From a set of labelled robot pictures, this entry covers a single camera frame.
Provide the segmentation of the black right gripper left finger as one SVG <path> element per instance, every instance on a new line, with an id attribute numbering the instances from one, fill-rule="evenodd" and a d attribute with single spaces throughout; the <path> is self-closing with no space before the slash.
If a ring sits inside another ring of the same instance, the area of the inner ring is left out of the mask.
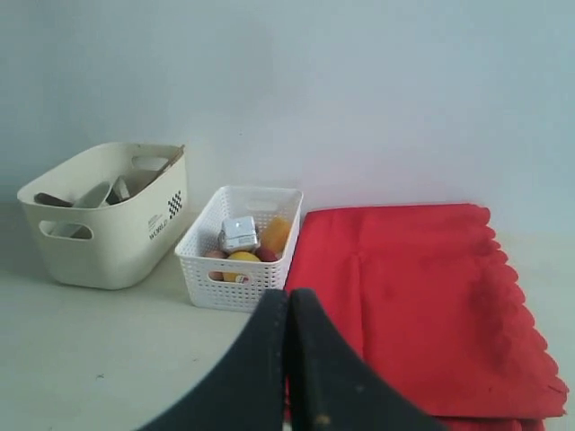
<path id="1" fill-rule="evenodd" d="M 143 430 L 281 430 L 288 297 L 264 292 L 243 330 L 213 369 Z"/>

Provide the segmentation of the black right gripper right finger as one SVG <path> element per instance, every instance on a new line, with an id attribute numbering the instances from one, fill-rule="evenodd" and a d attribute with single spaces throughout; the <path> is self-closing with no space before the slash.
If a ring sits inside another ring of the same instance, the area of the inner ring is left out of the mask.
<path id="1" fill-rule="evenodd" d="M 383 381 L 338 332 L 311 289 L 289 295 L 285 372 L 294 430 L 444 430 Z"/>

